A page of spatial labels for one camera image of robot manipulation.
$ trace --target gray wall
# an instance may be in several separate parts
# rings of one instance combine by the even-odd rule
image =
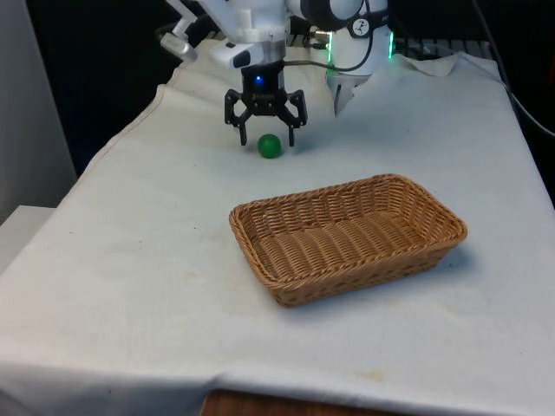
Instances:
[[[24,0],[0,0],[0,224],[56,206],[75,171]]]

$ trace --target wicker basket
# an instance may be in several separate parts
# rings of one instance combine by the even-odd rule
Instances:
[[[284,306],[432,269],[467,236],[449,209],[397,175],[241,205],[230,222],[252,271]]]

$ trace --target green led light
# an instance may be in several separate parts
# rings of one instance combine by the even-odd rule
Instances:
[[[328,42],[328,65],[331,65],[332,60],[332,50],[333,50],[333,32],[330,32],[330,41]]]
[[[389,37],[389,59],[393,58],[394,49],[395,49],[394,34],[393,34],[393,31],[391,31],[391,36]]]

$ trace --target white table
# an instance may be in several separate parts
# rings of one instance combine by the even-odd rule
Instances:
[[[483,62],[491,67],[491,62]],[[280,159],[223,123],[239,75],[204,57],[100,152],[0,277],[0,414],[195,414],[214,388],[418,414],[555,410],[555,216],[503,87],[396,60],[339,118],[288,68],[309,125]],[[237,204],[378,173],[468,225],[435,270],[298,309],[254,278]]]

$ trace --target black background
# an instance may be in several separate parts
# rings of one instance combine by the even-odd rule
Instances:
[[[555,130],[555,2],[480,0],[506,63],[513,91]],[[42,56],[75,167],[92,156],[153,99],[178,64],[160,49],[154,31],[176,20],[163,0],[29,0]],[[469,0],[390,0],[395,18],[413,36],[485,39]],[[520,118],[544,181],[555,196],[555,140]]]

